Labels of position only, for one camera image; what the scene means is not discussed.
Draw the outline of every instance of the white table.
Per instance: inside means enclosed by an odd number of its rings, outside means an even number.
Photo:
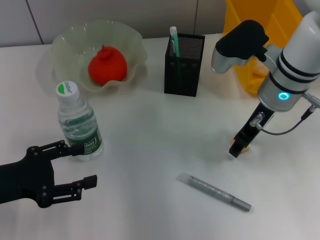
[[[219,34],[207,35],[197,97],[164,94],[167,38],[148,52],[132,84],[89,96],[104,143],[91,162],[52,161],[55,183],[97,174],[82,200],[41,209],[29,199],[0,205],[2,240],[318,240],[320,113],[284,136],[260,134],[232,158],[231,139],[258,104],[234,71],[211,70]],[[30,146],[64,139],[57,120],[50,45],[0,48],[0,164]],[[311,93],[320,96],[320,82]],[[292,127],[309,104],[279,113],[268,130]],[[186,172],[252,204],[245,213],[176,181]]]

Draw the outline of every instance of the bottle label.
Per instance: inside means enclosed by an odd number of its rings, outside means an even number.
[[[74,140],[71,138],[66,138],[68,143],[72,146],[74,144],[83,144],[84,145],[84,155],[89,155],[94,153],[100,147],[102,141],[99,132],[99,128],[96,127],[94,133],[92,133],[89,137],[81,139],[81,140]]]

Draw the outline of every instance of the marker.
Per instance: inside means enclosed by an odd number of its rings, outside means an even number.
[[[230,205],[233,205],[241,210],[244,210],[246,212],[249,212],[251,209],[251,205],[240,200],[239,198],[236,198],[235,196],[222,191],[221,189],[210,185],[209,183],[206,183],[199,178],[196,178],[194,176],[191,176],[187,173],[181,173],[177,179],[185,184],[188,184],[195,189],[198,189],[206,194],[209,194],[217,199],[220,199]]]
[[[180,57],[178,32],[177,32],[177,28],[175,26],[170,27],[170,35],[171,35],[171,38],[173,39],[173,43],[174,43],[175,56]]]

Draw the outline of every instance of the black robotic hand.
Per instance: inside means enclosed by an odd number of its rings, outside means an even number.
[[[83,145],[68,147],[64,140],[29,147],[22,160],[0,166],[0,204],[28,198],[36,201],[40,208],[47,208],[52,204],[81,200],[82,189],[97,186],[97,175],[55,185],[51,160],[82,154]]]

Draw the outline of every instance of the mesh pen holder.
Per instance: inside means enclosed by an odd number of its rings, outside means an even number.
[[[180,57],[176,57],[169,38],[165,52],[164,93],[197,95],[205,36],[178,33]]]

